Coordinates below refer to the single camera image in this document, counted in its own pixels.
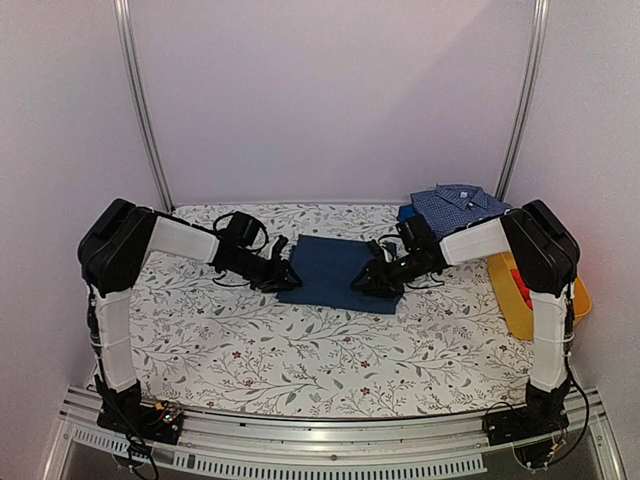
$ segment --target blue towel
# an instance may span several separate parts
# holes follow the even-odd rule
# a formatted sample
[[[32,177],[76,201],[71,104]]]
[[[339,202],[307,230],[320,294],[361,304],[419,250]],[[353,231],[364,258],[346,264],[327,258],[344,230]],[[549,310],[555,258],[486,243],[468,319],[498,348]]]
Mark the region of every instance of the blue towel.
[[[279,292],[278,300],[296,305],[394,314],[401,295],[395,298],[367,297],[349,287],[371,258],[365,242],[300,235],[290,261],[304,286],[291,292]]]
[[[413,205],[403,205],[398,209],[398,216],[396,217],[399,222],[404,222],[408,218],[415,216],[416,209]]]

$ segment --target white wall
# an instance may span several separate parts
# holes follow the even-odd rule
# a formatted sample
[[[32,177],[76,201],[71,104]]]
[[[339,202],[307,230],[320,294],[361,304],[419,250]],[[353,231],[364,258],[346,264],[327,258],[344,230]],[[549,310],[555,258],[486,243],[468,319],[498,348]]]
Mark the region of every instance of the white wall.
[[[78,241],[114,197],[158,198],[112,2],[0,10],[0,477],[31,480],[92,364]]]
[[[508,200],[545,199],[582,248],[594,311],[574,361],[640,478],[640,3],[552,2]]]
[[[493,191],[529,0],[138,0],[152,121],[178,204]]]

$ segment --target navy blue cloth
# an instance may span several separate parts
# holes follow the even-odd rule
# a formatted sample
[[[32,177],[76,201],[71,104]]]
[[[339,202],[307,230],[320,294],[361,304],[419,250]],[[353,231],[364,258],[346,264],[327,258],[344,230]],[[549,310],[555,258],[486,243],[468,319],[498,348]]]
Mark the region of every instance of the navy blue cloth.
[[[278,300],[368,313],[396,313],[401,295],[367,297],[349,287],[372,258],[365,242],[300,235],[290,261],[304,285],[291,292],[279,292]]]
[[[396,217],[399,222],[404,222],[407,218],[411,218],[416,214],[416,209],[413,205],[403,205],[398,209],[398,216]]]
[[[411,201],[438,239],[511,208],[473,185],[438,185],[433,190],[412,193]]]

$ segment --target yellow bin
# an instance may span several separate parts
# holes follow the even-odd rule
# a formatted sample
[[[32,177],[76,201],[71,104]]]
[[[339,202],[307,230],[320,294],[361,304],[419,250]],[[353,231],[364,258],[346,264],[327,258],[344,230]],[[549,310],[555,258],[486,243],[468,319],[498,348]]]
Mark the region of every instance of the yellow bin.
[[[510,253],[500,253],[489,258],[489,277],[509,331],[520,340],[533,340],[533,312],[524,303],[511,276],[511,270],[517,268]],[[591,298],[579,276],[573,306],[576,313],[575,326],[591,311]]]

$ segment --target leaf pattern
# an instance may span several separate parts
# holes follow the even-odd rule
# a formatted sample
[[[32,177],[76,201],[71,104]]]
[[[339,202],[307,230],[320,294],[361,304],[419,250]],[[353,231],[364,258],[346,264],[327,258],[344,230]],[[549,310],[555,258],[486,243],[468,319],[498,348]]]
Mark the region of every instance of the leaf pattern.
[[[234,210],[287,236],[290,249],[299,234],[368,240],[392,233],[397,207],[190,206],[176,215],[210,227]],[[211,279],[218,277],[187,259],[149,257],[130,305],[146,396],[307,417],[433,415],[524,398],[531,348],[509,334],[485,260],[435,276],[443,286],[408,291],[396,315],[283,305],[248,287],[217,286]]]

